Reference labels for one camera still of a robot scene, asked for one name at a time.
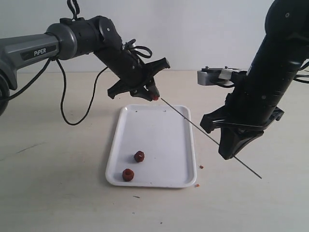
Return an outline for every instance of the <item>white plastic tray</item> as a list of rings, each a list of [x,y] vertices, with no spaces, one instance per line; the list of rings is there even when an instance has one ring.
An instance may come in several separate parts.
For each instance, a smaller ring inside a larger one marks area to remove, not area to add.
[[[185,106],[174,106],[190,119]],[[145,153],[136,163],[137,151]],[[125,182],[122,171],[133,170]],[[191,124],[168,106],[124,107],[114,136],[106,179],[116,186],[185,188],[196,181],[197,170]]]

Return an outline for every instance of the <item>table surface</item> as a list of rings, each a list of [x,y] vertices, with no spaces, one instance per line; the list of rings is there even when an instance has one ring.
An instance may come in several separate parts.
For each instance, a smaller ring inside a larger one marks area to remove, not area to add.
[[[33,74],[18,75],[23,86]],[[68,73],[65,113],[84,115],[96,73]],[[121,107],[147,103],[107,89],[117,78],[107,72],[88,118],[64,123],[59,73],[46,73],[10,102],[0,118],[0,231],[260,232],[308,231],[308,86],[292,83],[279,107],[286,113],[235,159],[225,161],[218,146],[194,129],[197,183],[185,189],[111,186],[105,168]],[[223,105],[229,90],[197,84],[196,72],[166,71],[156,77],[161,96],[191,110],[199,124]],[[220,130],[211,136],[220,139]]]

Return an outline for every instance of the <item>robotic arm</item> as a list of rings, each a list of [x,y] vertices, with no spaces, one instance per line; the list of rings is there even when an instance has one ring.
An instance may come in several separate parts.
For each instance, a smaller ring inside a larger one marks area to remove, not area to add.
[[[250,69],[198,72],[201,85],[235,87],[225,105],[203,116],[201,127],[221,129],[219,153],[228,160],[263,135],[284,112],[277,107],[302,64],[309,58],[309,1],[275,0],[265,23],[266,36]]]
[[[79,13],[76,0],[73,3]],[[159,97],[154,76],[170,68],[166,58],[145,64],[140,56],[150,58],[152,52],[146,47],[135,46],[135,40],[123,44],[110,19],[96,16],[85,20],[77,18],[76,12],[73,14],[75,20],[62,18],[45,34],[0,39],[0,115],[8,104],[9,90],[17,89],[18,69],[47,58],[68,60],[90,53],[94,53],[120,78],[108,90],[112,99],[125,92],[148,101]],[[137,49],[144,49],[150,54],[145,55]]]

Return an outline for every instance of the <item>white wall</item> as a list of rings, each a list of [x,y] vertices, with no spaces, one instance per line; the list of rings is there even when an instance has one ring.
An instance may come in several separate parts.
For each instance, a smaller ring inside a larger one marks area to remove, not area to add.
[[[167,57],[175,70],[209,66],[248,67],[265,35],[273,0],[78,0],[81,14],[111,18],[124,41],[137,39]],[[61,17],[71,17],[66,0],[2,0],[0,38],[44,33]],[[63,62],[68,72],[99,71],[94,56]],[[21,72],[37,72],[42,63]],[[50,72],[58,72],[53,64]]]

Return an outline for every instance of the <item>white tray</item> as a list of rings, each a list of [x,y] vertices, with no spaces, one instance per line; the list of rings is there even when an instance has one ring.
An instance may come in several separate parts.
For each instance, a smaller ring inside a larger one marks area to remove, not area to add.
[[[185,106],[176,105],[190,119]],[[145,153],[136,163],[137,151]],[[133,170],[134,179],[125,182],[122,171]],[[191,124],[168,106],[128,105],[119,116],[106,179],[116,186],[185,188],[197,178]]]

